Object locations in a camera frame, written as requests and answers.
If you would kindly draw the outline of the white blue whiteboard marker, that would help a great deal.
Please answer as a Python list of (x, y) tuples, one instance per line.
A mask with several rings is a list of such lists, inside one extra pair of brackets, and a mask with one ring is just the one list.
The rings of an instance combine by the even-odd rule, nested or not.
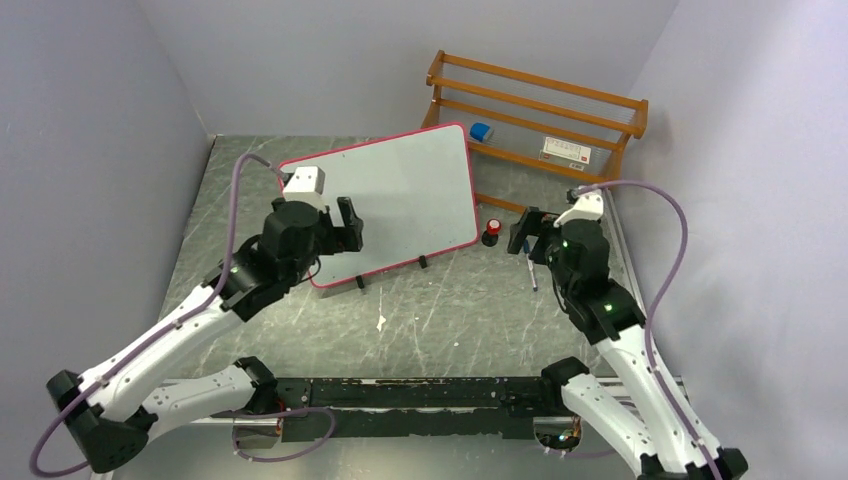
[(525, 259), (526, 259), (526, 263), (527, 263), (527, 267), (528, 267), (532, 291), (538, 292), (539, 287), (538, 287), (538, 281), (537, 281), (536, 274), (535, 274), (535, 264), (534, 264), (533, 260), (531, 259), (531, 249), (530, 249), (529, 242), (526, 239), (523, 242), (523, 253), (525, 255)]

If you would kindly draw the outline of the pink-framed whiteboard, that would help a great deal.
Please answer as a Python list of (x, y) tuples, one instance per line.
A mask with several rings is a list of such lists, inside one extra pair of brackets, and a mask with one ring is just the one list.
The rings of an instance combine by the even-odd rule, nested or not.
[(465, 127), (448, 123), (306, 157), (280, 168), (316, 166), (322, 196), (351, 199), (363, 220), (357, 253), (323, 257), (313, 277), (329, 288), (476, 243), (480, 226)]

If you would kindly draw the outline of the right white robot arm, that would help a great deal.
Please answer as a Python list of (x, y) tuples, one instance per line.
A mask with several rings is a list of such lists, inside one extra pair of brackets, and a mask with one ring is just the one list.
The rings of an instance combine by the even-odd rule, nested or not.
[(511, 225), (507, 250), (537, 241), (530, 259), (546, 267), (561, 310), (613, 368), (634, 407), (628, 409), (577, 358), (542, 371), (539, 391), (550, 413), (587, 421), (638, 479), (739, 479), (749, 469), (737, 448), (724, 447), (701, 423), (646, 335), (646, 317), (610, 275), (610, 244), (596, 219), (562, 225), (529, 207)]

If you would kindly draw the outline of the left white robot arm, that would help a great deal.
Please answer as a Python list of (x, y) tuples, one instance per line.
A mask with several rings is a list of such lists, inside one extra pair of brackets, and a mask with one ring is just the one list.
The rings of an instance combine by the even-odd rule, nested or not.
[(361, 250), (363, 220), (350, 198), (338, 198), (337, 205), (339, 226), (328, 208), (274, 200), (262, 232), (229, 250), (168, 316), (101, 364), (83, 373), (62, 370), (48, 381), (59, 411), (48, 430), (65, 425), (84, 466), (107, 473), (156, 437), (196, 419), (278, 412), (276, 377), (254, 356), (207, 377), (165, 380), (189, 353), (282, 300), (321, 257)]

